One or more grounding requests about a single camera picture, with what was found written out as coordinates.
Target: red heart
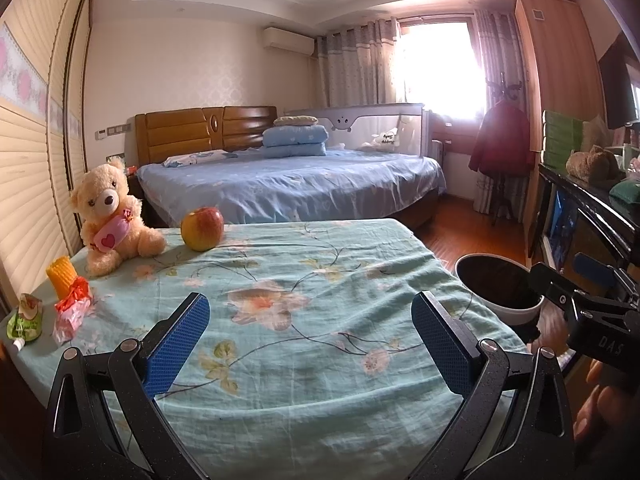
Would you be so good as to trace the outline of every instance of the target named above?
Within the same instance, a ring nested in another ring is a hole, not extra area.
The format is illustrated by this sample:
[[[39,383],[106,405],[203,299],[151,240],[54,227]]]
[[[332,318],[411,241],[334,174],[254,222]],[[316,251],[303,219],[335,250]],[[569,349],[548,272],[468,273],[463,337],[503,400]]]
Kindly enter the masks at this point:
[[[100,243],[105,247],[113,249],[113,247],[116,245],[116,237],[111,234],[106,235],[102,240],[100,240]]]

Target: wardrobe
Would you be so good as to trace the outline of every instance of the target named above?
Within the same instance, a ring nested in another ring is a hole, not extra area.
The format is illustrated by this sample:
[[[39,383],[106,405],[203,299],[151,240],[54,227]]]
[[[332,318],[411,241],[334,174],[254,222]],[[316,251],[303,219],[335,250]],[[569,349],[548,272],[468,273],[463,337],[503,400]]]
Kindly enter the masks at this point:
[[[528,248],[538,211],[543,112],[551,110],[581,121],[606,114],[598,60],[580,6],[574,0],[516,0],[516,20],[526,69],[530,148],[536,152],[524,208]]]
[[[0,17],[0,315],[82,247],[70,189],[82,132],[90,0],[11,0]]]

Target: floral tablecloth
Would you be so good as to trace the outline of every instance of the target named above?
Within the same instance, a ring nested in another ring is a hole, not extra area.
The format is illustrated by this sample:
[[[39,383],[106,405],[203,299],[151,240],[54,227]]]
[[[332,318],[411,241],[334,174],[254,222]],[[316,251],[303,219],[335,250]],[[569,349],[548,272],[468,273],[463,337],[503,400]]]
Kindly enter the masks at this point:
[[[195,253],[178,230],[157,258],[90,280],[94,312],[71,344],[84,353],[142,338],[191,292],[209,327],[170,391],[157,396],[172,427],[212,478],[402,478],[460,405],[415,331],[410,305],[430,290],[478,337],[524,351],[515,334],[393,220],[226,226]],[[85,274],[86,251],[73,258]],[[15,365],[43,404],[60,355],[44,332]],[[6,319],[0,333],[6,341]],[[138,455],[109,396],[116,425]],[[505,402],[500,407],[506,409]]]

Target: screw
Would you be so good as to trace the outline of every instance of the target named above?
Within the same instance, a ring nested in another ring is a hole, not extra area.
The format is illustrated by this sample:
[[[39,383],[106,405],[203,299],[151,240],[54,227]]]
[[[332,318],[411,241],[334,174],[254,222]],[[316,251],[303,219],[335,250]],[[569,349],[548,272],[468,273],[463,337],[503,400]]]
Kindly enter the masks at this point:
[[[131,352],[135,350],[138,346],[138,342],[135,339],[125,339],[122,343],[120,343],[120,350],[123,352]]]
[[[77,355],[78,355],[78,350],[76,350],[75,348],[67,348],[65,350],[65,353],[62,354],[62,357],[65,358],[67,361],[70,361]]]
[[[482,339],[480,342],[480,348],[485,352],[495,352],[498,349],[498,343],[493,339]]]
[[[547,359],[553,359],[554,357],[556,357],[556,353],[548,346],[543,346],[540,349],[540,353]]]

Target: bed sheet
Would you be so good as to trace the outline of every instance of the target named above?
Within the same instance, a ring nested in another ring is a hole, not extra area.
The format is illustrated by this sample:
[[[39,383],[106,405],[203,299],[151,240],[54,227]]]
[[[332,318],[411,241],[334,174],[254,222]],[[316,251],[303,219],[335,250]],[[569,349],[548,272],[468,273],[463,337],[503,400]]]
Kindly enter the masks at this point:
[[[384,218],[432,189],[446,190],[442,168],[420,156],[328,150],[326,156],[264,159],[255,148],[236,153],[198,166],[149,164],[137,175],[170,227],[204,206],[216,206],[229,224]]]
[[[211,318],[158,405],[211,478],[403,478],[462,398],[440,377],[410,305],[430,290],[449,313],[505,350],[523,343],[394,220],[226,226],[222,244],[194,253],[166,230],[157,258],[91,279],[95,311],[72,345],[84,353],[142,338],[192,291]],[[86,250],[73,258],[84,273]],[[46,404],[66,348],[43,335],[14,363]],[[7,344],[6,322],[0,324]],[[113,394],[108,403],[132,457],[139,451]],[[500,404],[504,416],[508,399]]]

